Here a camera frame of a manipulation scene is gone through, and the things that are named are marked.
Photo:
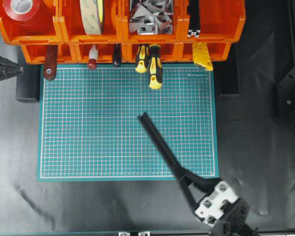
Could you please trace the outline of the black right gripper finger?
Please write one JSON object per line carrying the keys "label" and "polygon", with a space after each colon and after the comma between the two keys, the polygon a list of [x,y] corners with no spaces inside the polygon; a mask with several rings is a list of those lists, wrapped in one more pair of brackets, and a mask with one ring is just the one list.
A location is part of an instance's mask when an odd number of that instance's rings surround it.
{"label": "black right gripper finger", "polygon": [[194,186],[203,193],[212,192],[215,186],[219,183],[218,177],[206,179],[189,170],[186,170],[184,180],[186,181],[188,187]]}

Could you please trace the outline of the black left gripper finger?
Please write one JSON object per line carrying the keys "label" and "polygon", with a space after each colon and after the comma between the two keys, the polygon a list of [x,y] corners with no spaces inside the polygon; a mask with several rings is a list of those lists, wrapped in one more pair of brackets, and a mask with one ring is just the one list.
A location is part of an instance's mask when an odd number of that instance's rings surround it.
{"label": "black left gripper finger", "polygon": [[178,184],[179,184],[179,187],[180,187],[180,189],[187,201],[187,204],[188,204],[191,212],[193,213],[194,216],[196,216],[195,210],[197,209],[197,201],[193,197],[193,194],[190,190],[190,187],[193,186],[193,182],[187,178],[182,178],[182,179],[178,180]]}

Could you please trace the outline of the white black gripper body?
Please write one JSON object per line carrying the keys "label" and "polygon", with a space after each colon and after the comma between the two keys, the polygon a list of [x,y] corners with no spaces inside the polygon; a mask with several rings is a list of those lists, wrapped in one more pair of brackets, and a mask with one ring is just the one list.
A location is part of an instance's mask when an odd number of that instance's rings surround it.
{"label": "white black gripper body", "polygon": [[228,207],[238,200],[238,195],[228,185],[226,181],[218,182],[211,194],[202,198],[198,208],[195,210],[196,216],[207,225],[215,225]]}

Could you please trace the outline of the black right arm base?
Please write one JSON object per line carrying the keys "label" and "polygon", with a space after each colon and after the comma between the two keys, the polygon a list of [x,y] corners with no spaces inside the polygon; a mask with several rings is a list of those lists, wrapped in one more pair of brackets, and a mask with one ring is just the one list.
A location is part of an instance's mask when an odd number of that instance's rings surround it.
{"label": "black right arm base", "polygon": [[276,87],[278,116],[295,133],[295,65]]}

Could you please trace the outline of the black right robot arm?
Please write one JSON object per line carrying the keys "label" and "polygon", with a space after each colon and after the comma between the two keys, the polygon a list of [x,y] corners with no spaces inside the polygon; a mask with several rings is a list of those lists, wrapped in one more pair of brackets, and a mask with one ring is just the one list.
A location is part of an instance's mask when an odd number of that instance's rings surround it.
{"label": "black right robot arm", "polygon": [[211,227],[210,236],[258,236],[258,229],[246,224],[249,204],[220,179],[204,179],[185,170],[181,189],[195,217]]}

